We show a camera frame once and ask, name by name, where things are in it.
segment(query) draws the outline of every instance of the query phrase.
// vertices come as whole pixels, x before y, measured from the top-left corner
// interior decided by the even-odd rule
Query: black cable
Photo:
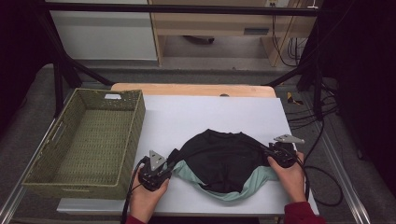
[[[128,217],[129,201],[131,200],[132,191],[134,191],[134,189],[136,189],[137,187],[140,186],[140,185],[138,185],[138,186],[136,186],[135,188],[132,189],[132,186],[134,185],[134,178],[136,177],[136,174],[137,174],[137,170],[138,170],[139,166],[142,163],[145,163],[146,160],[148,160],[148,159],[149,159],[148,157],[144,157],[142,160],[140,160],[137,163],[136,167],[134,168],[134,173],[132,174],[131,181],[129,183],[128,192],[127,192],[126,198],[125,198],[125,203],[124,203],[124,206],[123,206],[123,209],[122,209],[122,215],[121,215],[120,224],[125,224],[126,223],[126,219]]]
[[[283,61],[282,55],[280,53],[280,48],[279,48],[279,45],[277,44],[277,40],[276,40],[275,23],[276,23],[276,16],[274,15],[273,16],[273,36],[272,36],[272,40],[273,40],[274,47],[275,47],[275,49],[277,51],[277,54],[279,55],[280,61],[282,61],[282,63],[285,64],[286,66],[296,67],[297,65],[288,64],[288,63],[285,63],[285,61]]]
[[[328,103],[328,104],[326,104],[326,105],[334,105],[335,104],[335,102],[333,102],[333,103]],[[305,112],[309,112],[309,111],[312,111],[312,109],[306,109],[306,110],[302,110],[302,111],[297,111],[297,112],[286,112],[285,114],[286,115],[296,115],[296,114],[302,114],[302,113],[305,113]]]
[[[335,97],[336,95],[336,91],[335,89],[330,88],[328,85],[326,85],[325,83],[322,82],[322,89],[325,90],[326,92],[328,92],[330,95],[332,95],[333,97]]]
[[[288,55],[289,55],[289,57],[291,58],[291,59],[294,59],[294,57],[295,57],[295,55],[293,55],[293,52],[292,52],[292,46],[293,46],[293,38],[291,38],[290,40],[289,40],[289,44],[288,44]]]
[[[335,207],[335,206],[338,206],[343,201],[343,199],[344,199],[343,190],[342,190],[340,184],[338,184],[338,181],[334,178],[334,176],[330,175],[326,171],[324,171],[324,170],[322,170],[322,169],[320,169],[320,168],[318,168],[316,166],[305,166],[305,169],[314,169],[314,170],[322,172],[323,174],[328,176],[335,183],[335,185],[337,186],[337,188],[338,188],[338,190],[340,192],[340,197],[338,198],[336,203],[324,203],[323,201],[321,201],[321,200],[319,200],[319,199],[314,197],[315,202],[320,203],[320,204],[325,205],[325,206],[328,206],[328,207]]]
[[[320,132],[319,132],[319,135],[318,135],[317,140],[315,140],[314,145],[312,145],[312,147],[309,149],[308,153],[306,153],[306,156],[305,156],[305,163],[306,163],[306,161],[308,161],[309,156],[310,156],[311,153],[314,151],[315,146],[318,144],[319,139],[320,139],[320,137],[321,137],[322,134],[323,134],[323,130],[324,130],[324,120],[322,121],[322,126],[321,126],[321,129],[320,129]]]
[[[297,38],[296,38],[296,43],[294,45],[294,59],[296,61],[296,65],[298,65],[298,60],[300,57],[298,56],[298,51],[297,51]]]
[[[326,116],[328,116],[328,115],[330,115],[330,114],[332,114],[332,113],[337,112],[337,111],[338,111],[337,107],[338,107],[338,106],[335,106],[334,108],[332,108],[332,109],[330,109],[330,110],[327,110],[327,111],[323,112],[323,113],[322,113],[322,117],[324,118],[324,117],[326,117]],[[311,124],[311,123],[313,123],[313,122],[315,122],[315,121],[318,121],[318,119],[314,119],[314,117],[315,117],[315,116],[311,116],[312,119],[309,118],[309,117],[305,117],[304,119],[303,119],[303,118],[300,118],[300,119],[291,121],[291,122],[290,122],[290,127],[291,127],[291,128],[294,128],[294,129],[303,128],[303,127],[305,127],[305,126],[307,126],[307,125],[309,125],[309,124]]]
[[[328,96],[326,96],[325,98],[322,99],[322,102],[324,102],[324,101],[327,100],[327,99],[335,98],[335,97],[336,97],[335,95],[328,95]]]
[[[334,27],[322,38],[320,43],[317,44],[317,47],[312,49],[311,52],[309,52],[305,57],[304,60],[300,61],[301,63],[309,63],[309,58],[316,53],[316,51],[320,48],[320,46],[324,45],[324,42],[329,38],[329,36],[335,31],[335,29],[340,25],[340,23],[344,20],[344,18],[347,16],[347,13],[349,12],[350,9],[352,9],[352,6],[355,4],[356,0],[353,0],[353,2],[349,5],[348,9],[346,10],[346,13],[341,17],[341,19],[334,25]]]
[[[298,44],[298,47],[299,47],[299,48],[303,48],[303,47],[300,47],[300,45],[302,45],[307,39],[308,39],[308,38],[304,38],[304,40],[303,40],[300,44]]]
[[[323,113],[330,113],[337,107],[338,107],[338,105],[336,105],[336,106],[324,111]],[[315,117],[315,115],[308,115],[308,116],[297,118],[297,119],[288,119],[288,122],[294,122],[294,121],[297,121],[297,120],[304,120],[304,119],[312,119],[314,117]]]
[[[293,39],[294,38],[291,38],[290,39],[290,54],[291,54],[291,56],[292,56],[292,59],[295,59],[295,57],[297,57],[297,54],[295,53],[295,51],[294,51],[294,54],[293,54]]]
[[[25,105],[26,105],[26,102],[27,102],[27,98],[26,98],[26,97],[24,97],[24,98],[23,98],[23,101],[22,101],[22,103],[20,104],[20,107],[18,107],[18,109],[22,109],[22,108],[24,108],[24,107],[25,107]]]

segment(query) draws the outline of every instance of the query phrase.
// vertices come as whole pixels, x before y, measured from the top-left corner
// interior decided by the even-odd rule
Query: wicker basket
[[[124,199],[145,112],[142,91],[76,89],[22,184],[44,197]]]

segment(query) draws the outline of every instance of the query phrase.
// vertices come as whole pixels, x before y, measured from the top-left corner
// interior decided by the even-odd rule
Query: white table
[[[268,146],[274,137],[290,133],[277,98],[144,95],[146,116],[135,164],[149,150],[167,157],[174,148],[206,129],[245,133]],[[318,208],[310,197],[316,215]],[[119,215],[124,201],[61,199],[58,211],[74,215]],[[284,214],[288,196],[278,181],[268,181],[253,196],[223,202],[173,176],[159,202],[157,216],[263,217]]]

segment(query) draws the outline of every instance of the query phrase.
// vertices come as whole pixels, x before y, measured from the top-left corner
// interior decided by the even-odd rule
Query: white cabinet
[[[146,0],[50,0],[147,4]],[[148,13],[51,11],[66,52],[78,60],[149,60],[157,53]]]

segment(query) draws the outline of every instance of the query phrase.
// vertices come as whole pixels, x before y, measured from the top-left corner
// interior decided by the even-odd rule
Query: garment
[[[309,203],[290,203],[285,206],[285,224],[323,224],[323,217],[315,216]],[[126,224],[145,224],[135,217],[128,216]]]
[[[175,149],[167,164],[175,164],[173,174],[202,192],[234,201],[253,195],[267,180],[277,180],[264,147],[244,133],[208,129]]]

